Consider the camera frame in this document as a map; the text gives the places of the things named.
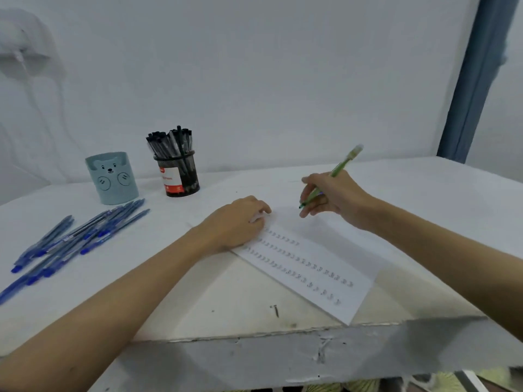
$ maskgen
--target pen holder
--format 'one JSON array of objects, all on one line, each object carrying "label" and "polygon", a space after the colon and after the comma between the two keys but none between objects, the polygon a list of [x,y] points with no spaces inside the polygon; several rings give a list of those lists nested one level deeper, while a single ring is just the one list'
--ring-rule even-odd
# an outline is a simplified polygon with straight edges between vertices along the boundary
[{"label": "pen holder", "polygon": [[102,204],[117,205],[138,196],[126,152],[93,155],[86,158],[85,163]]},{"label": "pen holder", "polygon": [[168,197],[185,197],[200,189],[194,166],[194,150],[179,157],[161,159],[154,156]]}]

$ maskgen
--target forearm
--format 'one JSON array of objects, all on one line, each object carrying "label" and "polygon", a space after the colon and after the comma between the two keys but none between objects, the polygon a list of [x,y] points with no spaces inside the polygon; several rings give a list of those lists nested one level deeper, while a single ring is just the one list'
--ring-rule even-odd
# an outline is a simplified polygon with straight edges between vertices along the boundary
[{"label": "forearm", "polygon": [[523,341],[523,261],[379,201],[371,231]]},{"label": "forearm", "polygon": [[9,355],[0,390],[85,391],[207,252],[189,234],[80,304]]}]

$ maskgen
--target tabletop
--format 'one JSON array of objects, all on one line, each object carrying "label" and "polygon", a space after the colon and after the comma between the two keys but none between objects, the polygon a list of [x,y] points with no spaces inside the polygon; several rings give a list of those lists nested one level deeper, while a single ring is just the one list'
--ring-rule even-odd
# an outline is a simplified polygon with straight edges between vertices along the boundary
[{"label": "tabletop", "polygon": [[[279,212],[297,215],[301,177],[332,167],[201,173],[201,190],[182,198],[167,197],[159,176],[139,179],[140,197],[151,208],[148,216],[0,307],[0,356],[166,247],[190,228],[191,220],[223,204],[255,195]],[[347,170],[370,194],[523,258],[523,184],[437,157],[354,162]],[[107,208],[100,204],[92,183],[51,185],[0,206],[0,266],[4,269],[0,286],[16,279],[8,271],[14,260],[57,221],[72,214],[82,223]],[[306,222],[311,228],[324,227],[318,231],[336,232],[334,238],[331,233],[319,232],[324,239],[346,241],[351,248],[384,259],[351,327],[484,318],[448,286],[380,238],[351,227],[335,215],[319,215]],[[356,256],[349,262],[359,270],[372,272],[363,258]],[[135,341],[199,341],[344,327],[236,255],[223,253],[193,267],[149,317]]]}]

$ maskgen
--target black mesh pen holder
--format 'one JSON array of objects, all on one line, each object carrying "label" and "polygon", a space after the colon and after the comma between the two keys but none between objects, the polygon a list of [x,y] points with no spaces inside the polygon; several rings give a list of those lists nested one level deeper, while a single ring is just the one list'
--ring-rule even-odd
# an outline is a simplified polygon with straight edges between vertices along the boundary
[{"label": "black mesh pen holder", "polygon": [[165,194],[168,197],[185,197],[200,190],[193,156],[194,150],[166,159],[154,156],[160,167]]}]

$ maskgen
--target white plug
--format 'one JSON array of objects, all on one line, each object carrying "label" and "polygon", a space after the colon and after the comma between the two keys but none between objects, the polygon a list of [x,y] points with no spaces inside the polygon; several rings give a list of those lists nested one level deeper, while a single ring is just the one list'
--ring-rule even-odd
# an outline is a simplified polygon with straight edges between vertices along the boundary
[{"label": "white plug", "polygon": [[16,23],[7,19],[0,19],[0,45],[13,52],[16,60],[23,62],[23,54],[30,46],[26,32]]}]

